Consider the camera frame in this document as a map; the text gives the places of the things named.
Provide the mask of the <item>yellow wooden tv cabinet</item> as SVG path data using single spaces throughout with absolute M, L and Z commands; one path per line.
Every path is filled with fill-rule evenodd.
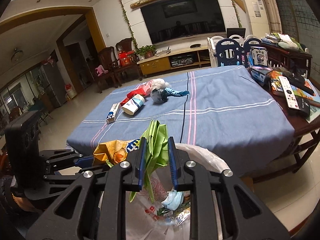
M 169 53 L 155 55 L 138 61 L 143 76 L 174 72 L 188 68 L 201 68 L 211 65 L 207 46 L 171 50 Z

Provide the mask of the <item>green paper wrapper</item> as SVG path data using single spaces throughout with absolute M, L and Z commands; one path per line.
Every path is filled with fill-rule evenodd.
M 156 169 L 167 166 L 169 162 L 167 126 L 160 124 L 158 120 L 151 120 L 140 138 L 146 139 L 144 189 L 147 190 L 150 201 L 154 203 L 155 194 L 151 185 L 151 175 Z

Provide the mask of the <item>navy baby fence panel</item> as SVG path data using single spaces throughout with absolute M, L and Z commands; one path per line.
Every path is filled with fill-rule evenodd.
M 217 58 L 217 66 L 233 66 L 243 65 L 249 66 L 249 54 L 253 46 L 260 46 L 261 40 L 253 37 L 248 38 L 241 45 L 237 40 L 232 38 L 224 38 L 217 42 L 215 46 L 215 56 Z

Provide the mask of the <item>dark blue cloth bundle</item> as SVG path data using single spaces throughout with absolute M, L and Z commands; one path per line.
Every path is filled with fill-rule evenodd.
M 166 87 L 165 89 L 158 89 L 155 88 L 150 96 L 154 103 L 165 103 L 168 101 L 168 97 L 174 96 L 174 97 L 183 97 L 188 96 L 190 92 L 188 90 L 184 91 L 176 91 L 172 88 Z

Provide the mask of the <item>dark wooden side table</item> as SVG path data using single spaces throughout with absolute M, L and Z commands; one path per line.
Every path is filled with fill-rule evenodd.
M 307 98 L 304 98 L 301 93 L 296 94 L 296 97 L 303 99 L 309 103 L 309 106 L 319 106 L 318 102 L 312 101 L 311 96 L 316 95 L 316 90 L 313 85 L 307 86 L 306 79 L 303 78 L 298 73 L 292 73 L 285 68 L 276 68 L 276 71 L 281 70 L 282 74 L 288 79 L 290 85 L 293 89 L 299 92 L 304 91 L 308 94 Z M 311 122 L 307 122 L 306 114 L 299 112 L 296 109 L 291 109 L 287 106 L 284 93 L 274 93 L 272 90 L 271 81 L 268 82 L 268 89 L 270 94 L 275 98 L 276 102 L 279 103 L 280 107 L 284 110 L 284 115 L 286 116 L 289 123 L 295 129 L 293 139 L 285 151 L 278 157 L 278 159 L 283 159 L 290 155 L 294 156 L 295 163 L 265 175 L 261 175 L 253 178 L 254 183 L 260 183 L 267 181 L 278 176 L 282 176 L 289 172 L 296 173 L 312 155 L 317 145 L 319 144 L 319 117 L 316 117 Z

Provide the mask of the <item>blue striped tablecloth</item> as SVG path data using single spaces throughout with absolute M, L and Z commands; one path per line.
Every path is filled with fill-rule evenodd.
M 170 97 L 165 103 L 147 98 L 134 115 L 119 112 L 116 121 L 107 124 L 111 106 L 132 87 L 116 89 L 82 120 L 67 145 L 90 155 L 101 142 L 139 138 L 151 120 L 158 120 L 175 142 L 208 149 L 242 176 L 264 168 L 293 139 L 295 130 L 280 105 L 244 66 L 201 69 L 167 81 L 173 89 L 190 94 Z

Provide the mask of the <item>white tissue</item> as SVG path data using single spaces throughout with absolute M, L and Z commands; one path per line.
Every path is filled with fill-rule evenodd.
M 171 85 L 164 79 L 152 79 L 151 80 L 151 90 L 154 89 L 165 89 L 165 88 L 170 88 Z

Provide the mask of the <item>blue face mask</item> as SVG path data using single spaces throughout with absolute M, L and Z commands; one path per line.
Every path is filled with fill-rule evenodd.
M 183 192 L 171 190 L 168 192 L 167 197 L 161 202 L 161 204 L 168 210 L 175 211 L 183 203 L 183 199 Z

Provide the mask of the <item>red gift box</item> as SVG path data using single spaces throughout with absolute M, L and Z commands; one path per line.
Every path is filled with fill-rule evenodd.
M 137 62 L 137 57 L 134 50 L 120 51 L 118 56 L 119 56 L 120 65 L 123 67 Z

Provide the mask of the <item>white blue paper cup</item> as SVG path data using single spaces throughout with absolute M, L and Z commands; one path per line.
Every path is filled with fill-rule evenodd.
M 121 108 L 128 115 L 134 115 L 140 107 L 145 103 L 143 96 L 137 94 L 133 96 L 127 103 L 125 103 Z

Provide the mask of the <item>white baby fence panel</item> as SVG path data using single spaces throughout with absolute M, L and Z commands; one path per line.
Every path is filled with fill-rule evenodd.
M 212 67 L 242 65 L 243 47 L 237 39 L 213 36 L 207 38 L 207 47 Z

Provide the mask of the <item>white standing air conditioner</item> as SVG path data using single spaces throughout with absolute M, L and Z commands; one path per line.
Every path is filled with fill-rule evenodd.
M 252 34 L 258 38 L 265 37 L 270 33 L 270 25 L 263 0 L 244 0 L 244 4 Z

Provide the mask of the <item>beige curtain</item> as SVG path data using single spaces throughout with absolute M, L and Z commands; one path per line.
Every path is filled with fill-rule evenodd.
M 266 7 L 268 22 L 272 33 L 283 33 L 281 19 L 276 0 L 263 0 Z

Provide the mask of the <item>green potted plant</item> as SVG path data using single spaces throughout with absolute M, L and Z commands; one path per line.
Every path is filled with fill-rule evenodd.
M 151 58 L 155 55 L 156 47 L 154 45 L 146 45 L 138 48 L 136 53 L 145 59 Z

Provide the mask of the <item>black laptop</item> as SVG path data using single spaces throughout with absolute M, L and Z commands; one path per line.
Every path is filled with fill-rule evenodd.
M 227 28 L 226 34 L 230 38 L 232 35 L 238 35 L 245 38 L 246 28 Z

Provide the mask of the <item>white blue toothpaste box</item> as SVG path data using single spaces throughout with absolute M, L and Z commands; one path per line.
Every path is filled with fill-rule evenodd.
M 119 113 L 119 110 L 121 109 L 121 104 L 120 103 L 114 103 L 106 117 L 106 123 L 107 124 L 111 124 L 113 122 L 115 122 L 117 116 L 118 116 L 118 113 Z

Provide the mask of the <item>gold foil wrapper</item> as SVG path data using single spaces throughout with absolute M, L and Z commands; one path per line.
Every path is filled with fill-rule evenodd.
M 139 149 L 140 139 L 134 140 L 112 140 L 100 143 L 93 152 L 94 165 L 107 164 L 112 167 L 125 161 L 127 155 Z

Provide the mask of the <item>pink white plastic bag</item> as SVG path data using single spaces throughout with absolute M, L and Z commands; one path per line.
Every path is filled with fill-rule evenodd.
M 152 92 L 152 90 L 151 90 L 151 80 L 139 85 L 137 89 L 140 89 L 140 88 L 144 90 L 145 96 L 149 96 L 151 94 L 151 92 Z

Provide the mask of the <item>pink cloth on chair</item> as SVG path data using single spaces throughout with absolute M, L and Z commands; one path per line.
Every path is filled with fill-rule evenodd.
M 105 70 L 102 65 L 99 65 L 97 68 L 95 68 L 95 72 L 96 72 L 97 76 L 102 76 L 104 74 L 107 74 L 108 70 Z

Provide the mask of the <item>white remote control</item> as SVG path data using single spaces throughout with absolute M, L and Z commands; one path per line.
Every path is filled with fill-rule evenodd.
M 290 109 L 299 110 L 298 102 L 296 100 L 295 94 L 293 93 L 288 79 L 284 76 L 279 76 L 279 81 L 285 94 L 287 106 Z

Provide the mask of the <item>clear blue plastic bag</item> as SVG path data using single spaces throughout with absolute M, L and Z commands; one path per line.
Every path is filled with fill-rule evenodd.
M 175 211 L 164 207 L 157 211 L 157 222 L 166 226 L 179 226 L 190 218 L 190 207 L 182 207 Z

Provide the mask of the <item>large black television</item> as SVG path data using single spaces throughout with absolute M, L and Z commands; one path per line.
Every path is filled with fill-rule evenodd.
M 226 31 L 218 0 L 163 0 L 140 10 L 153 44 Z

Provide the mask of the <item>red snack wrapper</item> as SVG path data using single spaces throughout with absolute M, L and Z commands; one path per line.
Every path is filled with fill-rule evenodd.
M 121 106 L 123 106 L 124 104 L 126 104 L 131 98 L 133 98 L 136 95 L 141 95 L 141 96 L 145 96 L 145 92 L 143 89 L 135 89 L 131 92 L 129 92 L 126 95 L 126 98 L 120 103 Z

